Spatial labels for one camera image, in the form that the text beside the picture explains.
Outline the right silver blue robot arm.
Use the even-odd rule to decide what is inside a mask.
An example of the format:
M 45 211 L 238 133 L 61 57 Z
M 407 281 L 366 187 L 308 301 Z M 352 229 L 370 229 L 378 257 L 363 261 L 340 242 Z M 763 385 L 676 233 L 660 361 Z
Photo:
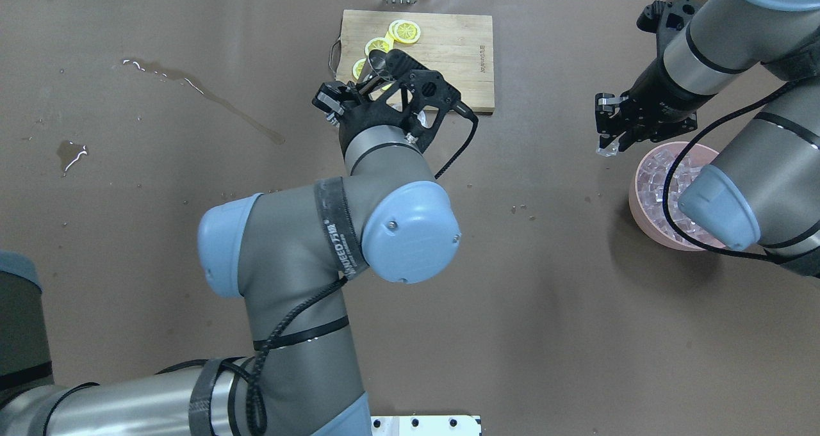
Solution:
M 624 151 L 697 129 L 697 110 L 755 65 L 782 85 L 700 129 L 668 168 L 721 124 L 753 113 L 680 194 L 686 217 L 720 241 L 710 252 L 818 277 L 818 0 L 659 0 L 636 24 L 656 56 L 632 86 L 598 93 L 598 150 Z

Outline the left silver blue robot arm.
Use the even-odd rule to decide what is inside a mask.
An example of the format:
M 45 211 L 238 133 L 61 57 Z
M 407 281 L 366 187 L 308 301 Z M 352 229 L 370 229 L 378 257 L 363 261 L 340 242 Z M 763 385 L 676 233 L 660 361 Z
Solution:
M 2 252 L 3 435 L 369 435 L 371 413 L 341 287 L 368 269 L 421 282 L 462 234 L 422 153 L 450 110 L 478 122 L 439 72 L 325 83 L 346 177 L 210 209 L 197 229 L 208 284 L 242 297 L 252 357 L 190 360 L 117 385 L 54 384 L 42 287 Z

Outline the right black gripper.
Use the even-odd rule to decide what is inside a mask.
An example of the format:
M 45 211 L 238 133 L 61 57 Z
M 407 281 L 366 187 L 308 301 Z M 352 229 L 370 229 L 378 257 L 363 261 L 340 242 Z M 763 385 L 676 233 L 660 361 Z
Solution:
M 627 149 L 642 141 L 659 143 L 697 129 L 696 110 L 699 95 L 689 92 L 670 93 L 665 90 L 648 93 L 624 92 L 615 97 L 610 93 L 594 96 L 598 147 L 617 140 L 617 127 L 612 118 L 619 108 L 619 147 Z

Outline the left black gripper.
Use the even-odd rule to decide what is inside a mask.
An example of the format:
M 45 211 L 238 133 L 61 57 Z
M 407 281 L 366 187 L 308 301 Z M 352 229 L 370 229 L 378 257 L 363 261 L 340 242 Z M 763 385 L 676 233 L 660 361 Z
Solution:
M 366 75 L 361 83 L 325 82 L 313 97 L 313 106 L 330 114 L 339 123 L 339 142 L 343 156 L 355 136 L 378 125 L 398 127 L 400 138 L 409 127 L 410 116 L 403 115 L 384 101 L 369 98 L 372 92 L 386 85 L 378 75 Z

